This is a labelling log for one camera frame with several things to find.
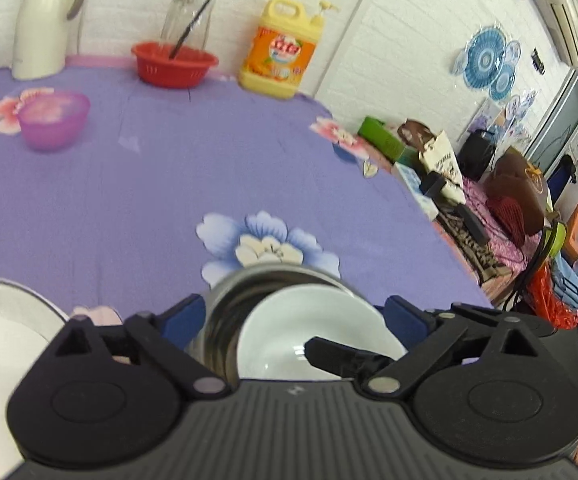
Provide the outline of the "stainless steel bowl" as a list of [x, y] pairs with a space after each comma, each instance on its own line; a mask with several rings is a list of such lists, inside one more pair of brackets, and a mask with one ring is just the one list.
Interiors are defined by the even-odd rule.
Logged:
[[250, 266], [222, 278], [205, 292], [204, 324], [185, 351], [198, 362], [237, 386], [237, 340], [246, 318], [257, 304], [284, 288], [318, 284], [342, 290], [347, 295], [364, 299], [354, 288], [325, 271], [293, 263], [263, 263]]

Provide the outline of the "purple plastic bowl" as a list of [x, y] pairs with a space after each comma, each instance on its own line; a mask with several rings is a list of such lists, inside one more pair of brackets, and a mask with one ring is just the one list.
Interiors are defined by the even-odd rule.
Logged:
[[55, 91], [25, 102], [17, 118], [24, 144], [37, 152], [68, 148], [84, 128], [91, 102], [83, 93]]

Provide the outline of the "white thermos jug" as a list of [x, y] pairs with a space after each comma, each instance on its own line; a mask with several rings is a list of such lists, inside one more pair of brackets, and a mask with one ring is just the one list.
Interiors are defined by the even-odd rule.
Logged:
[[84, 0], [22, 0], [12, 51], [15, 79], [41, 79], [64, 69], [70, 22], [83, 3]]

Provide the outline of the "cream tote bag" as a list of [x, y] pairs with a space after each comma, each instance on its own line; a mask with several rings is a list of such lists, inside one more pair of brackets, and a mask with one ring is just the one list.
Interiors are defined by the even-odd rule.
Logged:
[[420, 162], [428, 172], [435, 171], [445, 179], [442, 195], [454, 204], [465, 204], [464, 178], [447, 133], [442, 130], [432, 136], [419, 155]]

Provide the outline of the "purple floral tablecloth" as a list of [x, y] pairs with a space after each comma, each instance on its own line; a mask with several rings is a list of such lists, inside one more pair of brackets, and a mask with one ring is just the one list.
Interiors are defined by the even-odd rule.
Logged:
[[[315, 132], [327, 110], [312, 99], [217, 78], [162, 90], [118, 68], [45, 84], [91, 110], [59, 152], [0, 133], [0, 278], [62, 309], [159, 312], [261, 262], [321, 269], [378, 306], [488, 303], [405, 185]], [[28, 89], [0, 70], [0, 101]]]

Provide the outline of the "brown bag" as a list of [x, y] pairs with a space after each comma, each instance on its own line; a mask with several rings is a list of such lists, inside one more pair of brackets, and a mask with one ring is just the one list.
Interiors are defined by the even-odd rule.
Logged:
[[490, 198], [510, 197], [518, 203], [526, 235], [533, 236], [542, 229], [547, 216], [548, 185], [542, 171], [518, 150], [508, 148], [497, 159], [483, 186]]

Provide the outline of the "red plastic basket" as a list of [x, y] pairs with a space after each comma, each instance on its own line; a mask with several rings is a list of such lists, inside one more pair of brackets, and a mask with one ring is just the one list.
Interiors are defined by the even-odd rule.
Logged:
[[170, 58], [173, 44], [145, 41], [134, 44], [137, 75], [146, 84], [164, 89], [193, 89], [204, 80], [209, 70], [219, 65], [210, 52], [183, 46]]

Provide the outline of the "yellow detergent bottle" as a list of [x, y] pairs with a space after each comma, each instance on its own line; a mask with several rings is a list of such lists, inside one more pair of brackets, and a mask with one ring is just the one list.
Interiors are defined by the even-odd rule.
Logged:
[[298, 92], [325, 27], [325, 13], [339, 9], [321, 0], [310, 15], [295, 0], [268, 0], [239, 70], [245, 90], [289, 100]]

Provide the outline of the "blue paper fan decoration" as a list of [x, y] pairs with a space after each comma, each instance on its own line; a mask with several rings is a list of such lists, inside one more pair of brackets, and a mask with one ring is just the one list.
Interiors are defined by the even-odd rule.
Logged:
[[504, 64], [506, 44], [502, 29], [495, 26], [484, 27], [472, 37], [462, 73], [469, 88], [480, 90], [493, 84]]

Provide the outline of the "white red-patterned bowl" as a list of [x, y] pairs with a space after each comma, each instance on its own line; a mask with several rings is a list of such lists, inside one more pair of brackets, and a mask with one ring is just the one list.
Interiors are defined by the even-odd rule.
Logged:
[[307, 362], [304, 345], [321, 337], [389, 356], [405, 356], [385, 318], [362, 298], [327, 285], [290, 286], [267, 296], [239, 333], [237, 374], [241, 379], [332, 380]]

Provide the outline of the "green box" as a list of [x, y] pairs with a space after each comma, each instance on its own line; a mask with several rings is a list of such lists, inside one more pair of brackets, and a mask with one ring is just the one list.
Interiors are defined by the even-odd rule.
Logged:
[[397, 162], [405, 152], [406, 145], [377, 118], [366, 116], [359, 127], [359, 136], [389, 162]]

